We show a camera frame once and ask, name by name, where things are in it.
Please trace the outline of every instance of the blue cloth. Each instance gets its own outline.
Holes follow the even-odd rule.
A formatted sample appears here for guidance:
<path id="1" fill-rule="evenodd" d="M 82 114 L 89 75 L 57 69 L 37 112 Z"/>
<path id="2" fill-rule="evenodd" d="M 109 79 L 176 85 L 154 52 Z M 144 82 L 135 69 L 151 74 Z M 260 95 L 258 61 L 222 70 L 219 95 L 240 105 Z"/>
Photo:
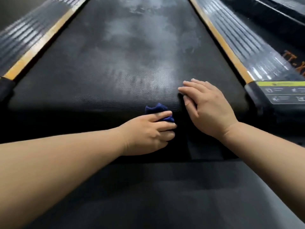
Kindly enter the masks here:
<path id="1" fill-rule="evenodd" d="M 145 107 L 145 114 L 154 114 L 154 113 L 159 113 L 159 112 L 164 112 L 164 111 L 168 111 L 168 108 L 166 106 L 164 106 L 163 104 L 158 103 L 155 107 L 150 108 L 148 106 Z M 173 119 L 173 116 L 170 117 L 166 117 L 163 118 L 159 121 L 167 121 L 167 122 L 175 122 L 175 120 Z"/>

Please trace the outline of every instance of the forearm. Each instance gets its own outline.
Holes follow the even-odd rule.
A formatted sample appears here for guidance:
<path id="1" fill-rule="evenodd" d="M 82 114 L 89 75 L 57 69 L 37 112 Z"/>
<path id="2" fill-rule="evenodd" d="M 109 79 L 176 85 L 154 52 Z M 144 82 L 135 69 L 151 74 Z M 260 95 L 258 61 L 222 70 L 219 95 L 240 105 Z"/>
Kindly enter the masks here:
<path id="1" fill-rule="evenodd" d="M 250 166 L 303 221 L 305 149 L 244 123 L 220 140 Z"/>
<path id="2" fill-rule="evenodd" d="M 45 212 L 119 157 L 122 141 L 111 129 L 0 145 L 0 227 Z"/>

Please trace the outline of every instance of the orange trim strip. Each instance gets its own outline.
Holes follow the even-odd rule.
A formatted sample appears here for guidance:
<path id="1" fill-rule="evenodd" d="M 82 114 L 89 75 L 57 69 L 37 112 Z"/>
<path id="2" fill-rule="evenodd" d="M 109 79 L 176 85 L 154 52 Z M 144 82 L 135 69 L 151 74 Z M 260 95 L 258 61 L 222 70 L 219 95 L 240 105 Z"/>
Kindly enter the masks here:
<path id="1" fill-rule="evenodd" d="M 214 37 L 217 39 L 223 50 L 226 52 L 227 56 L 230 58 L 236 69 L 238 70 L 239 74 L 242 76 L 242 78 L 245 80 L 245 82 L 248 84 L 253 81 L 252 77 L 248 74 L 248 70 L 246 67 L 242 64 L 242 62 L 239 60 L 239 58 L 234 54 L 232 49 L 229 47 L 225 39 L 221 36 L 221 34 L 218 32 L 218 30 L 215 28 L 213 23 L 210 21 L 208 16 L 205 14 L 205 12 L 200 8 L 196 0 L 190 0 L 190 2 L 193 4 L 195 9 L 197 10 L 198 14 L 202 18 L 202 20 L 205 22 L 207 27 L 210 29 Z"/>
<path id="2" fill-rule="evenodd" d="M 38 52 L 51 40 L 51 38 L 63 27 L 63 25 L 72 17 L 77 9 L 86 0 L 80 0 L 74 7 L 67 11 L 50 30 L 34 44 L 3 76 L 7 79 L 14 80 L 19 73 L 29 64 L 29 62 L 38 54 Z"/>

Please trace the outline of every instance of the treadmill belt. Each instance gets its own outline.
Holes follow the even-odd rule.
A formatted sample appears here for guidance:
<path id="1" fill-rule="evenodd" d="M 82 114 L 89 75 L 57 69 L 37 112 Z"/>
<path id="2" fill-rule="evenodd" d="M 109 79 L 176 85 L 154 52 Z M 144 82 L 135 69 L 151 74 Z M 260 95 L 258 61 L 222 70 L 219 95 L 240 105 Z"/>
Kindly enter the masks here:
<path id="1" fill-rule="evenodd" d="M 29 139 L 116 127 L 160 102 L 187 125 L 177 88 L 191 78 L 248 114 L 242 84 L 188 0 L 89 0 L 17 84 L 7 118 L 14 139 Z"/>

